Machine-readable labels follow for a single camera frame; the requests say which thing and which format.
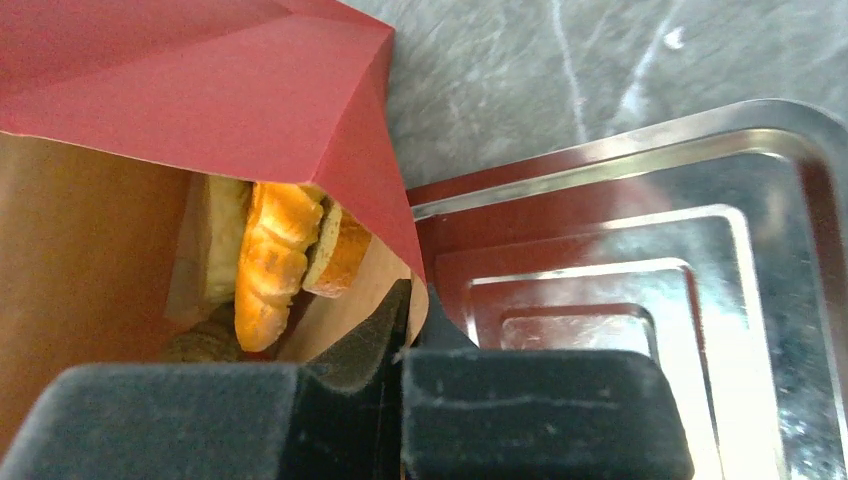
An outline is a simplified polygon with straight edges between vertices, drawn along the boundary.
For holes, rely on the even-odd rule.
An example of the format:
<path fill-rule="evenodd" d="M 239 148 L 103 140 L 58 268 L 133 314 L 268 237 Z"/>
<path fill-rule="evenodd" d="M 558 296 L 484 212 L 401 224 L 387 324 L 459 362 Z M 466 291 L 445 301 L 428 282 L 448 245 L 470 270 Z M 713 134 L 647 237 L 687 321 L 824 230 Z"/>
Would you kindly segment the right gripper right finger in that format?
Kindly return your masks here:
<path fill-rule="evenodd" d="M 690 479 L 670 385 L 623 350 L 483 350 L 435 289 L 403 359 L 411 479 Z"/>

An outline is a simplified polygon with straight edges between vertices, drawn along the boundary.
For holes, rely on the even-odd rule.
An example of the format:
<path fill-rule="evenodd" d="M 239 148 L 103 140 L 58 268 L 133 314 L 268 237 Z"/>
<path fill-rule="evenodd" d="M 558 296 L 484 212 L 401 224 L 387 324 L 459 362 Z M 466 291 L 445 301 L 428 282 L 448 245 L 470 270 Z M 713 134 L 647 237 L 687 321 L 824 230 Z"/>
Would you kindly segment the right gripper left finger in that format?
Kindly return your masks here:
<path fill-rule="evenodd" d="M 396 479 L 412 284 L 304 364 L 91 364 L 41 394 L 5 479 Z"/>

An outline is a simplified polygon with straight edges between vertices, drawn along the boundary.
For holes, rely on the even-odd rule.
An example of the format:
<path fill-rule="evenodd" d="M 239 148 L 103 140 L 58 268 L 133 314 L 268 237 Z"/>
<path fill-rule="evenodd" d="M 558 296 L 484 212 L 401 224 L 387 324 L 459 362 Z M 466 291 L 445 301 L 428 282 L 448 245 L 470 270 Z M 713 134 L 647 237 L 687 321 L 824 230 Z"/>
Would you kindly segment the silver metal tray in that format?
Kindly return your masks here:
<path fill-rule="evenodd" d="M 753 100 L 412 189 L 427 277 L 484 349 L 666 375 L 699 479 L 847 475 L 847 128 Z"/>

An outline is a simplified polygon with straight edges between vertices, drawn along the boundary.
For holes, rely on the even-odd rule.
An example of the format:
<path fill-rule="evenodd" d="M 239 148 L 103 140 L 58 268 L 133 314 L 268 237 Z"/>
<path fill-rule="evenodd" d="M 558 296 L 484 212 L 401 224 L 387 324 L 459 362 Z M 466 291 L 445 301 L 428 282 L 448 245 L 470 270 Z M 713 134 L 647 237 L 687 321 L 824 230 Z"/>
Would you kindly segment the red paper bag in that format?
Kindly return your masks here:
<path fill-rule="evenodd" d="M 1 5 L 1 445 L 80 364 L 176 329 L 201 174 L 311 183 L 424 278 L 386 122 L 393 28 L 338 1 Z"/>

